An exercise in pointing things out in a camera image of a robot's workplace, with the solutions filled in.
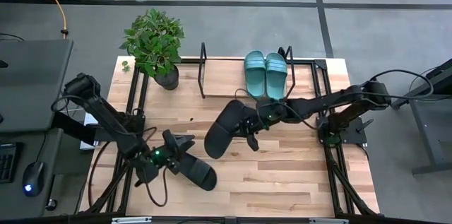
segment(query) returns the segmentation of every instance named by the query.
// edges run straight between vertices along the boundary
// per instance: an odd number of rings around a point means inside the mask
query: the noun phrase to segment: orange cable
[[[63,16],[63,30],[67,32],[67,28],[66,28],[66,15],[64,15],[64,11],[63,8],[61,7],[61,5],[59,4],[58,0],[55,0],[56,4],[59,7],[59,10],[61,11],[61,14]],[[66,39],[66,33],[63,33],[63,39]]]

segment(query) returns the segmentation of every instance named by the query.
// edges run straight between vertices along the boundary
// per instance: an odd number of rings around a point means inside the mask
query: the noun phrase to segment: computer mouse
[[[22,189],[26,196],[37,196],[44,186],[44,163],[30,163],[22,176]]]

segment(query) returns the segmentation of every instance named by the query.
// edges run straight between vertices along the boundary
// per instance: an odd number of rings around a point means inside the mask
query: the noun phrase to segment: green leaves
[[[127,41],[119,48],[133,55],[136,66],[149,76],[166,75],[181,60],[177,50],[181,47],[180,39],[185,37],[184,30],[179,19],[168,18],[165,12],[147,10],[136,17],[124,34]]]

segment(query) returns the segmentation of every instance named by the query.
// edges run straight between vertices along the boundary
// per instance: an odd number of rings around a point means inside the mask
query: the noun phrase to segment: black plant pot
[[[179,85],[179,70],[174,66],[174,69],[168,74],[164,76],[157,74],[154,79],[166,90],[174,90]]]

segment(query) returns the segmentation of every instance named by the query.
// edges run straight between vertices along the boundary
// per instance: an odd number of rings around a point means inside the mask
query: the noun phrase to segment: black slide sandal
[[[180,171],[190,181],[206,191],[211,191],[217,185],[217,174],[214,169],[191,154],[183,153]]]

